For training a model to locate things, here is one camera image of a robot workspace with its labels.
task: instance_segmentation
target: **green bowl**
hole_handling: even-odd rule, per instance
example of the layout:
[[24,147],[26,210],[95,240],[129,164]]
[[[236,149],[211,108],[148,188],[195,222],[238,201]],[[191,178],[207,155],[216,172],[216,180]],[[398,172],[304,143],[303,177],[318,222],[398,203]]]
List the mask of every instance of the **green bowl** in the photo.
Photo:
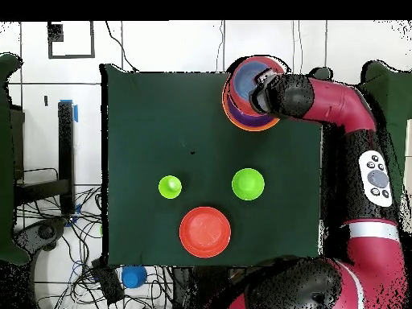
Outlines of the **green bowl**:
[[262,174],[253,168],[238,171],[232,180],[234,194],[242,200],[255,200],[263,193],[265,180]]

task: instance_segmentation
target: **control button panel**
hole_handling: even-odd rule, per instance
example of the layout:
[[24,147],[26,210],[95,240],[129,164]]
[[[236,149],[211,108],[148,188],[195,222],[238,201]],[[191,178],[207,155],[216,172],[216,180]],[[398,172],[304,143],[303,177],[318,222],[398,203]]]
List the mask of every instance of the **control button panel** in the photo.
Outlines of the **control button panel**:
[[359,167],[366,197],[375,205],[388,208],[392,194],[382,155],[375,150],[366,151],[359,157]]

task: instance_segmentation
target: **green tablecloth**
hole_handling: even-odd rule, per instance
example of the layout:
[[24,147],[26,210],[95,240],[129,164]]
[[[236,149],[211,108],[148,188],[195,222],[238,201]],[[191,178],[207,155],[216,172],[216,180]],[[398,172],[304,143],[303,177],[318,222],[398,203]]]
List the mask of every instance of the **green tablecloth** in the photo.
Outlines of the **green tablecloth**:
[[[284,254],[317,255],[318,125],[280,121],[258,133],[237,128],[222,109],[225,73],[105,68],[110,264],[251,266]],[[231,188],[244,167],[266,181],[250,202]],[[159,194],[165,175],[181,179],[177,199]],[[229,246],[209,259],[193,257],[179,240],[180,221],[198,206],[221,210],[231,224]]]

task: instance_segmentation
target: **green cup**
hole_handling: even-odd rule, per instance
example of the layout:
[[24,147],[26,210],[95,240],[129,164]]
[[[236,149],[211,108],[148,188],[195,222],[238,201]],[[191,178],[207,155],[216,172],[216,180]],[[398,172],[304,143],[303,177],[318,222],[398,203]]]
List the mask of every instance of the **green cup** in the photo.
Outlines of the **green cup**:
[[174,199],[182,191],[182,183],[173,175],[167,175],[159,182],[159,192],[167,199]]
[[242,200],[255,200],[263,193],[265,180],[253,168],[239,170],[232,179],[234,194]]

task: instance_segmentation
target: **red plate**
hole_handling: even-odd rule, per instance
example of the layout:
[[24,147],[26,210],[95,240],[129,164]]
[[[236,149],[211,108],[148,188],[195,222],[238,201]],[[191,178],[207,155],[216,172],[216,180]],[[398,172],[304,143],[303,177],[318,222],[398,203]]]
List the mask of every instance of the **red plate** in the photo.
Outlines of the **red plate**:
[[228,246],[230,223],[215,208],[194,208],[182,219],[179,236],[183,247],[193,256],[210,258]]

